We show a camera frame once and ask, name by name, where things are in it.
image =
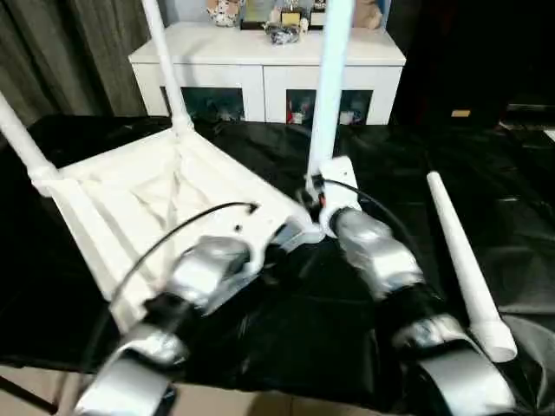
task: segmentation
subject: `toy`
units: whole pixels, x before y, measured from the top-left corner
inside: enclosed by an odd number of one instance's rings
[[[377,29],[382,23],[382,11],[376,0],[356,0],[355,28]]]
[[[274,45],[285,45],[286,43],[298,42],[300,28],[296,24],[266,23],[264,25],[266,35]]]
[[[245,0],[206,0],[206,11],[216,26],[231,28],[237,24]]]

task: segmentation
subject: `gray curtain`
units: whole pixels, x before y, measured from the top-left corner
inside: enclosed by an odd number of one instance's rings
[[[140,0],[0,0],[0,90],[27,125],[144,114],[127,56],[148,37]]]

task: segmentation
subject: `black plastic sheet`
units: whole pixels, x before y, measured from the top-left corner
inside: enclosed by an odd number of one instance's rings
[[[63,166],[166,126],[165,119],[53,117],[31,131]],[[303,185],[310,132],[302,127],[197,128],[283,192],[292,196]],[[431,166],[441,173],[519,347],[516,361],[499,366],[519,413],[555,414],[554,144],[542,133],[345,127],[336,154],[349,155],[359,187],[407,224],[428,281],[466,322],[425,180]],[[0,165],[3,188],[20,201],[1,207],[10,218],[3,221],[3,238],[12,242],[2,258],[21,275],[4,277],[0,328],[10,341],[0,346],[0,359],[76,369],[103,301],[56,210],[30,188],[9,150],[1,157],[9,161]],[[60,295],[67,289],[69,299]],[[79,316],[82,327],[70,327],[67,314]],[[185,380],[386,410],[401,391],[394,362],[375,342],[376,319],[388,317],[375,315],[334,241],[302,247],[206,321]],[[99,360],[116,339],[112,326]]]

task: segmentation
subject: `white plastic chair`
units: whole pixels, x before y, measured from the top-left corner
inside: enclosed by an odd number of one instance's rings
[[[231,201],[255,202],[276,221],[289,219],[304,232],[304,242],[323,233],[306,210],[198,135],[186,111],[168,54],[156,0],[143,0],[158,50],[172,110],[172,127],[113,151],[56,169],[42,154],[0,94],[0,129],[27,166],[34,187],[54,199],[104,298],[145,252],[179,221]],[[310,146],[310,175],[331,158],[342,91],[343,63],[354,0],[329,4],[320,88]],[[244,208],[221,211],[183,230],[166,250],[153,255],[130,281],[112,309],[121,330],[144,313],[171,260],[202,234],[231,230]]]

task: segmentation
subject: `decoration on cabinet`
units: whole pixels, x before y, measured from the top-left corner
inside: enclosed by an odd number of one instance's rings
[[[377,29],[381,23],[382,11],[376,0],[356,0],[354,27]]]
[[[276,0],[246,0],[241,11],[241,29],[263,29]]]
[[[270,23],[297,25],[303,33],[309,29],[309,14],[314,0],[276,0],[270,13]]]
[[[231,28],[237,24],[245,0],[206,0],[206,11],[216,26]]]
[[[310,11],[310,28],[323,29],[326,15],[326,0],[314,0]]]
[[[268,22],[264,25],[266,35],[274,45],[298,42],[300,27],[297,24],[281,24]]]

